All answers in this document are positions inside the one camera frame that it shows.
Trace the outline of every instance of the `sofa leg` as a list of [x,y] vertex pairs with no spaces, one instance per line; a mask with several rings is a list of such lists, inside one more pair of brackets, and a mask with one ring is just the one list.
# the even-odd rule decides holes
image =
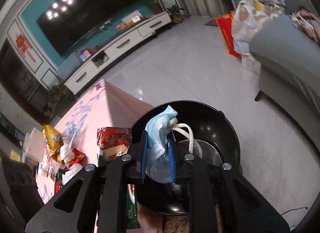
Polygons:
[[256,97],[255,97],[254,100],[255,100],[256,102],[258,102],[258,101],[261,99],[262,95],[263,95],[263,92],[262,92],[261,90],[259,90],[259,92],[258,92],[258,94],[256,95]]

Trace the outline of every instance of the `white drawer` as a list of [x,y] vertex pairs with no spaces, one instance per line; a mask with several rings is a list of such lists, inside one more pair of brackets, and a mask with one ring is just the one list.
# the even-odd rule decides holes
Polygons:
[[74,94],[78,93],[91,80],[97,69],[97,66],[89,61],[66,83],[67,88]]
[[127,50],[136,46],[142,40],[143,39],[139,32],[137,30],[134,30],[126,36],[122,37],[120,40],[116,41],[110,47],[106,48],[104,52],[110,59],[119,57]]
[[170,16],[166,13],[142,25],[138,28],[138,31],[142,37],[145,37],[148,34],[153,33],[156,29],[165,26],[169,22],[171,22],[171,19]]

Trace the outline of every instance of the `drawer handle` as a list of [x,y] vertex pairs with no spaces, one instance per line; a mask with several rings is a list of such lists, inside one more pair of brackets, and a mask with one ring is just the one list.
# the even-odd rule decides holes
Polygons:
[[87,72],[83,73],[83,75],[76,81],[76,83],[78,83],[80,80],[82,80],[85,75],[87,75]]
[[150,26],[149,28],[152,28],[152,27],[154,27],[154,26],[156,26],[156,25],[158,25],[158,24],[161,24],[161,23],[162,23],[162,21],[158,21],[158,22],[156,22],[154,25]]
[[124,46],[125,44],[127,44],[130,41],[130,39],[126,40],[124,43],[122,43],[121,45],[119,45],[117,47],[117,49],[120,49],[122,46]]

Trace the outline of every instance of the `chinese knot decoration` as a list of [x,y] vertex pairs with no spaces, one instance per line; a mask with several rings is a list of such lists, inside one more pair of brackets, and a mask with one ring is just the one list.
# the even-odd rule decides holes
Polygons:
[[35,63],[35,59],[33,56],[28,52],[29,48],[32,48],[31,44],[27,41],[26,37],[24,37],[22,34],[20,34],[16,39],[16,45],[22,56],[24,56],[25,53],[28,54],[28,56],[31,58],[31,60]]

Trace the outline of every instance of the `mask ear loop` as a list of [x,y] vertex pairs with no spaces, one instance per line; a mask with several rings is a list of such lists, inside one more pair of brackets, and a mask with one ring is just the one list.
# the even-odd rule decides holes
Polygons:
[[[181,128],[187,128],[189,133],[187,133],[185,130],[183,130]],[[191,154],[193,153],[193,145],[195,145],[197,147],[197,149],[198,149],[199,157],[202,159],[201,146],[194,139],[193,132],[192,132],[192,129],[190,128],[190,126],[188,126],[187,124],[178,124],[178,119],[177,118],[173,118],[169,122],[169,130],[170,131],[171,130],[177,131],[177,132],[181,133],[182,135],[184,135],[186,138],[188,138],[189,139],[189,153],[191,153]]]

